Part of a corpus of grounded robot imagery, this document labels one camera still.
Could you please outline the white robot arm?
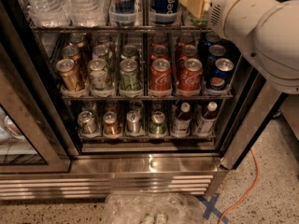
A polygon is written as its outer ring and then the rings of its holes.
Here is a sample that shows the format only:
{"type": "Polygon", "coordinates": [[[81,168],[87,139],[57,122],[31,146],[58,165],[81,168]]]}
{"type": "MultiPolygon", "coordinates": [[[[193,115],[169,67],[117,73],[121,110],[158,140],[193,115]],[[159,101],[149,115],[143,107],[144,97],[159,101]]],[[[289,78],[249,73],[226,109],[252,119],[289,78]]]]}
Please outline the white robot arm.
{"type": "Polygon", "coordinates": [[[278,91],[299,92],[299,0],[178,0],[278,91]]]}

